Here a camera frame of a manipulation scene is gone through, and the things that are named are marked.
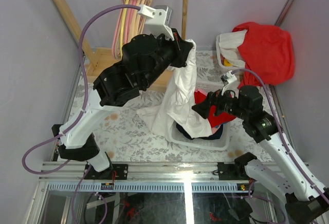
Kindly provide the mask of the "white t shirt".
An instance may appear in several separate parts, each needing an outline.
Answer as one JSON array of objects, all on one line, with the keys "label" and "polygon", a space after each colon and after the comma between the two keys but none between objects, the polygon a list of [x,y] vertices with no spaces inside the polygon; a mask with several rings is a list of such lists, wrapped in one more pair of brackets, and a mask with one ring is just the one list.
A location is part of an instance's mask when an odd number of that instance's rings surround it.
[{"label": "white t shirt", "polygon": [[209,137],[212,128],[208,119],[192,110],[195,105],[194,91],[197,80],[196,43],[192,39],[192,49],[188,51],[187,65],[172,67],[173,74],[167,84],[162,103],[157,106],[137,110],[137,115],[148,129],[166,140],[172,141],[172,131],[179,124],[191,138]]}]

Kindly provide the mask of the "peach plastic hanger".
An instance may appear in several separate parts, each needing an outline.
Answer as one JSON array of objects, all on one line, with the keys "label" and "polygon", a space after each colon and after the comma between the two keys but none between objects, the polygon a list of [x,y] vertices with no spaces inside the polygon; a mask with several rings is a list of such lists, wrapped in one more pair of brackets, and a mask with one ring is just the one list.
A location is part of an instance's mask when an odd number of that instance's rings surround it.
[{"label": "peach plastic hanger", "polygon": [[[150,6],[153,0],[129,0],[129,5],[147,5]],[[145,24],[145,18],[137,13],[136,10],[129,9],[126,13],[124,43],[128,43],[134,36],[142,34]]]}]

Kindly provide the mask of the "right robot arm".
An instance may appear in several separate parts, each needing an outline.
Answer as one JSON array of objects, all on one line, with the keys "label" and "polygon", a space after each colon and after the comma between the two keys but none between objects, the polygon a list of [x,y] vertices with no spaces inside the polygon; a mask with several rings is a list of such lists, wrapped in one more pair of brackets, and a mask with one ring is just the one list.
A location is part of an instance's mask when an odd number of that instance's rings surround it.
[{"label": "right robot arm", "polygon": [[240,118],[245,132],[275,161],[281,174],[264,166],[252,153],[235,160],[234,173],[240,180],[248,177],[261,183],[284,204],[295,223],[310,223],[328,211],[328,188],[308,169],[286,141],[286,135],[274,116],[263,110],[263,97],[255,86],[245,85],[233,97],[229,90],[209,92],[204,101],[192,109],[207,118],[228,113]]}]

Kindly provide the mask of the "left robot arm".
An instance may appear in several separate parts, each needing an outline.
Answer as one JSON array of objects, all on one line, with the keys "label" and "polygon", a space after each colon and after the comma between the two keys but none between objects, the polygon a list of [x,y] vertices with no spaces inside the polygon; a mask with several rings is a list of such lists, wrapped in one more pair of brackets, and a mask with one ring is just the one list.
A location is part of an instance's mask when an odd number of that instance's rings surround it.
[{"label": "left robot arm", "polygon": [[87,161],[101,180],[112,176],[111,160],[97,146],[93,130],[118,107],[146,91],[169,66],[186,68],[193,43],[183,40],[176,29],[172,32],[172,39],[164,34],[140,34],[122,47],[121,61],[100,73],[81,111],[60,126],[62,159]]}]

